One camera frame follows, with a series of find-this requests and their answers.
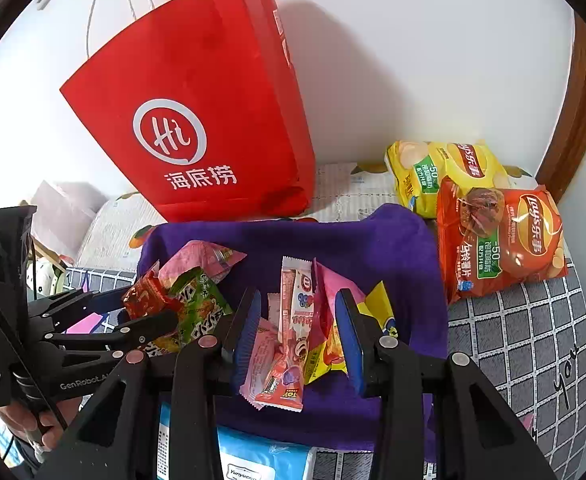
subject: blue package on bag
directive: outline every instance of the blue package on bag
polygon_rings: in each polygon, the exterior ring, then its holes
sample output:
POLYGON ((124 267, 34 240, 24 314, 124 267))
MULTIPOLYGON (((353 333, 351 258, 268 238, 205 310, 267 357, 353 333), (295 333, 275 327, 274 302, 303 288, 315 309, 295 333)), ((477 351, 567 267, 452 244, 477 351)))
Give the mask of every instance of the blue package on bag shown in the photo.
MULTIPOLYGON (((171 406, 162 403, 157 447, 157 478, 169 480, 169 421, 171 406)), ((310 480, 315 451, 240 431, 217 427, 219 455, 225 480, 310 480)))

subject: green snack package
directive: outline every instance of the green snack package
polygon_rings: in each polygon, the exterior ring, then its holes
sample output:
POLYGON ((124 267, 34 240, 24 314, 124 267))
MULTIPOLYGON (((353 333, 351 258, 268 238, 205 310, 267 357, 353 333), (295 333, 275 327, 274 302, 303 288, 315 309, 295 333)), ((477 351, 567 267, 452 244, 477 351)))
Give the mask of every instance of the green snack package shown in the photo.
POLYGON ((178 313, 182 346, 213 332, 219 319, 233 312, 217 285, 201 267, 193 267, 180 274, 171 285, 168 295, 182 303, 178 313))

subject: red paper bag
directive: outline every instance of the red paper bag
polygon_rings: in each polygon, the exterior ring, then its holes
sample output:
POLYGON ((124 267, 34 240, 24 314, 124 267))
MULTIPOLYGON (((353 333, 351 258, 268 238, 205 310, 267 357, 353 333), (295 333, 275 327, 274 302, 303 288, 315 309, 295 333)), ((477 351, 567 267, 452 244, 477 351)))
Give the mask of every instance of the red paper bag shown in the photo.
POLYGON ((168 221, 293 216, 315 157, 275 0, 172 0, 60 91, 168 221))

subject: circular white logo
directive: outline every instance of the circular white logo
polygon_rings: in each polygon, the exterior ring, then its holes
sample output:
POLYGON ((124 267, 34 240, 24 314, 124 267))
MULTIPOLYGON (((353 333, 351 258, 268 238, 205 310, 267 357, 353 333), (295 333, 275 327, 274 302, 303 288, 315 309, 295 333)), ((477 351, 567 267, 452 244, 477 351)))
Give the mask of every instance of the circular white logo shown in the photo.
POLYGON ((137 140, 144 147, 144 149, 147 150, 147 152, 153 156, 156 156, 160 160, 163 160, 164 162, 168 162, 169 164, 177 164, 178 166, 188 166, 190 164, 195 164, 204 156, 204 153, 207 150, 207 134, 204 131, 204 126, 202 126, 202 123, 199 121, 198 117, 183 104, 177 101, 172 101, 170 99, 151 99, 150 101, 147 101, 141 105, 133 117, 133 131, 135 132, 135 137, 137 137, 137 140), (170 149, 173 149, 174 151, 177 151, 178 149, 173 134, 176 135, 177 141, 183 146, 188 146, 191 143, 190 138, 187 140, 183 139, 182 130, 174 120, 171 121, 171 123, 174 124, 173 130, 171 130, 169 121, 166 118, 163 118, 164 133, 161 133, 161 127, 157 123, 157 118, 153 117, 153 129, 155 131, 154 144, 157 147, 160 147, 163 153, 154 149, 153 146, 151 146, 144 138, 142 135, 142 118, 144 118, 144 116, 149 111, 156 108, 168 108, 169 110, 173 110, 174 112, 177 112, 182 117, 184 117, 189 123, 191 123, 193 129, 195 130, 198 141, 198 147, 195 151, 195 155, 193 155, 193 158, 172 158, 169 156, 171 154, 169 151, 170 149))

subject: purple towel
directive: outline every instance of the purple towel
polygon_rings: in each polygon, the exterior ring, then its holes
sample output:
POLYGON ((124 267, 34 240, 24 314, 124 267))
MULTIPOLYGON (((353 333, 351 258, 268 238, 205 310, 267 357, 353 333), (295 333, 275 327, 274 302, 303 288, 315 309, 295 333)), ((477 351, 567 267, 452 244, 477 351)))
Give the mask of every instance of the purple towel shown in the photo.
MULTIPOLYGON (((447 354, 447 305, 435 238, 423 220, 385 204, 360 222, 189 222, 163 224, 144 244, 138 275, 156 260, 164 265, 186 242, 207 240, 247 254, 219 284, 237 305, 244 288, 279 291, 282 256, 318 261, 353 280, 368 294, 384 280, 400 339, 415 351, 447 354)), ((423 396, 425 419, 431 396, 423 396)), ((266 407, 259 412, 242 397, 218 397, 218 423, 285 442, 343 450, 372 450, 379 425, 379 398, 361 399, 342 372, 331 372, 304 390, 301 413, 266 407)), ((425 457, 435 458, 435 437, 425 429, 425 457)))

